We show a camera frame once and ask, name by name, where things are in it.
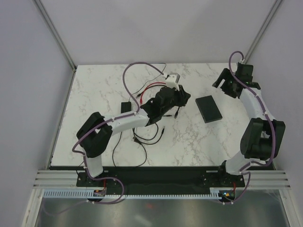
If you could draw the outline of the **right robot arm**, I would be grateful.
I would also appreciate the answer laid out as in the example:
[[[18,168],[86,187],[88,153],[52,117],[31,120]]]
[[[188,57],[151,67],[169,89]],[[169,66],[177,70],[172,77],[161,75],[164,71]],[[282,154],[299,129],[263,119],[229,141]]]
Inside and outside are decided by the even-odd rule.
[[[233,175],[243,174],[252,165],[268,166],[277,157],[285,132],[285,123],[270,113],[261,93],[261,87],[253,81],[253,65],[237,64],[235,73],[223,69],[213,87],[220,88],[226,95],[238,98],[249,117],[248,126],[240,141],[240,150],[225,160],[216,175],[221,186],[228,186]]]

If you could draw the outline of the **black network switch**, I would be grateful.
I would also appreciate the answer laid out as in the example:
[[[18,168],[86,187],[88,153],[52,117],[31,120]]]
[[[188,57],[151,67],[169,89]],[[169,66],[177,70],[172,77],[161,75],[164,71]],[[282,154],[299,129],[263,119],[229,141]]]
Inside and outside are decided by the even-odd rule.
[[[212,96],[196,98],[195,101],[205,123],[215,122],[223,118]]]

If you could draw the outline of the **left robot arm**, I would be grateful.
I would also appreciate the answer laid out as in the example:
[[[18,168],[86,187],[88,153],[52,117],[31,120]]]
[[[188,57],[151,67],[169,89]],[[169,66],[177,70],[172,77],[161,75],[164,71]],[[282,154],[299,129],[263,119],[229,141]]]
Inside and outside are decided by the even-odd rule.
[[[87,181],[92,186],[103,183],[101,156],[113,135],[155,124],[173,107],[184,107],[190,97],[181,85],[179,89],[163,87],[136,111],[110,117],[102,116],[99,112],[93,113],[76,133],[78,141],[72,148],[72,152],[81,153],[84,157]]]

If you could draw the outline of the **black power adapter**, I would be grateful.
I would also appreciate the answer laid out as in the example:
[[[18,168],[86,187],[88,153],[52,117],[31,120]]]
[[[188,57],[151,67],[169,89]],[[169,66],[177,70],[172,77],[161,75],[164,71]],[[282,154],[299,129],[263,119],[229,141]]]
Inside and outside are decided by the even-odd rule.
[[[126,113],[132,110],[132,103],[131,102],[122,102],[121,103],[121,113]]]

